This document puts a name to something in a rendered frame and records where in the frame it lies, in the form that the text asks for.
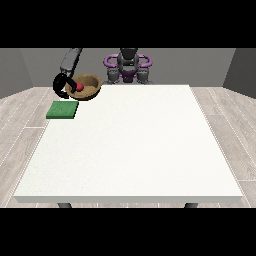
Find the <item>brown wooden bowl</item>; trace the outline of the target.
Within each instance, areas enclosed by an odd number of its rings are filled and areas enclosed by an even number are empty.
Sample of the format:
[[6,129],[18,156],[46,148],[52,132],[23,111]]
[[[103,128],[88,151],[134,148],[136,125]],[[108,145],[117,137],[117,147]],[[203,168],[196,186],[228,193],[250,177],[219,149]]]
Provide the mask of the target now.
[[81,92],[72,92],[72,87],[66,84],[65,90],[67,94],[76,100],[88,100],[95,97],[102,86],[102,80],[94,74],[77,75],[73,77],[73,80],[82,83],[84,86]]

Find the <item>green square pad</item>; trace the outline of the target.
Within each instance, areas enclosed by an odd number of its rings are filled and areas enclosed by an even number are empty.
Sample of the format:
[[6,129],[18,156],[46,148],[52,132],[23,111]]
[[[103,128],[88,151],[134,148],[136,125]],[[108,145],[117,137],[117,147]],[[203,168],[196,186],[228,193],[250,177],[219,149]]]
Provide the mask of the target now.
[[78,101],[54,101],[46,114],[46,118],[73,119],[78,105]]

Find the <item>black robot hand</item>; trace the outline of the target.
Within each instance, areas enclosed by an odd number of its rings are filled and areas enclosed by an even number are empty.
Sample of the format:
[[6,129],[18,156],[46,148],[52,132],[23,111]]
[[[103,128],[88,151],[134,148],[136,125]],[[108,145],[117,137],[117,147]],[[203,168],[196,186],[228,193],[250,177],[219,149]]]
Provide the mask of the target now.
[[53,91],[60,98],[64,98],[64,99],[69,98],[69,95],[66,92],[63,91],[63,88],[65,87],[66,84],[69,84],[71,86],[71,88],[72,88],[71,92],[72,93],[74,93],[76,91],[76,88],[77,88],[76,82],[64,73],[59,73],[53,81]]

